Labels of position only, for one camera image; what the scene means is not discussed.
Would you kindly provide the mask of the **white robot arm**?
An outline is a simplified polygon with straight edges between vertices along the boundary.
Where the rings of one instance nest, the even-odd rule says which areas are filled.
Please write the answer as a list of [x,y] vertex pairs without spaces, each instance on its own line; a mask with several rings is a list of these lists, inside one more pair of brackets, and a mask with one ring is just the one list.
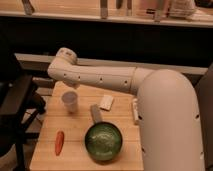
[[137,97],[144,171],[205,171],[198,99],[191,82],[170,69],[85,66],[61,48],[48,75]]

